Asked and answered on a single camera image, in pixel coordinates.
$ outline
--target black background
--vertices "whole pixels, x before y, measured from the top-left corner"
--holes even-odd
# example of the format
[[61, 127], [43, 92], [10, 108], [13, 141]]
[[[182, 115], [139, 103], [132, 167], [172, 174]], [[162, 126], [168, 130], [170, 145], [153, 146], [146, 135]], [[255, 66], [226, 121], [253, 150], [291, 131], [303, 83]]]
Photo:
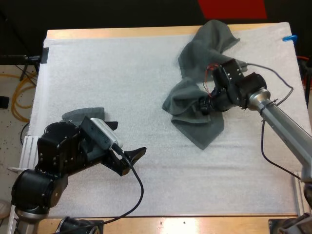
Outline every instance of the black background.
[[[219, 20], [287, 21], [298, 35], [297, 54], [312, 54], [312, 1], [265, 0], [265, 6], [268, 19]], [[203, 25], [208, 20], [197, 0], [1, 0], [0, 13], [0, 55], [40, 55], [48, 29]]]

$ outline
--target red panel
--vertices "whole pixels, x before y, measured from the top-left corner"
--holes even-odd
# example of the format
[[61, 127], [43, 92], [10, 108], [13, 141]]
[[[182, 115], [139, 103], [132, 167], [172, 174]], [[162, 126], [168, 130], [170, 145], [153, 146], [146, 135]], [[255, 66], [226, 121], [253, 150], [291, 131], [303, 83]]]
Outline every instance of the red panel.
[[198, 0], [206, 19], [266, 19], [264, 0]]

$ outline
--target gray towel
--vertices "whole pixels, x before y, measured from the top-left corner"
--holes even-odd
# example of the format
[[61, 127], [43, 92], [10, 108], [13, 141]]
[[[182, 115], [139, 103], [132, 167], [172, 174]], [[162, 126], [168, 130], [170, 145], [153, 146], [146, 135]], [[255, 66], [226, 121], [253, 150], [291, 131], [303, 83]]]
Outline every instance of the gray towel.
[[200, 27], [178, 58], [183, 80], [171, 90], [162, 108], [173, 115], [172, 124], [200, 149], [205, 149], [223, 131], [224, 121], [222, 113], [204, 116], [198, 111], [198, 99], [207, 93], [196, 83], [204, 81], [209, 64], [232, 59], [221, 53], [238, 41], [226, 24], [211, 20]]

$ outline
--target blue clip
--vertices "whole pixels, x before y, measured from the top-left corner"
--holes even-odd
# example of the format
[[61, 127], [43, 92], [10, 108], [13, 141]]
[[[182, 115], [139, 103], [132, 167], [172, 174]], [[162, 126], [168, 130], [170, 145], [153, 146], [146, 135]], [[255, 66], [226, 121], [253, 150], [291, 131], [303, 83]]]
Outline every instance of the blue clip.
[[289, 41], [292, 40], [294, 44], [296, 44], [298, 37], [297, 35], [291, 35], [283, 38], [283, 41]]

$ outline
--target wooden table edge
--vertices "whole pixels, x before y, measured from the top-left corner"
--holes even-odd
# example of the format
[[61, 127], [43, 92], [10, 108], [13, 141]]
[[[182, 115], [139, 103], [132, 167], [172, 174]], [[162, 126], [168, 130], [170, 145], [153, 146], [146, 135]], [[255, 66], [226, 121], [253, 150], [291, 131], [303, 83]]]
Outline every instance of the wooden table edge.
[[[269, 219], [295, 218], [295, 214], [268, 214], [260, 216], [176, 216], [176, 217], [126, 217], [106, 224], [105, 234], [269, 234]], [[110, 218], [84, 218], [107, 221]], [[38, 234], [52, 234], [61, 219], [45, 219], [40, 222]]]
[[[231, 31], [256, 29], [274, 23], [230, 24]], [[122, 37], [150, 37], [195, 34], [200, 26], [146, 27], [146, 28], [93, 28], [48, 30], [47, 39], [96, 39]]]

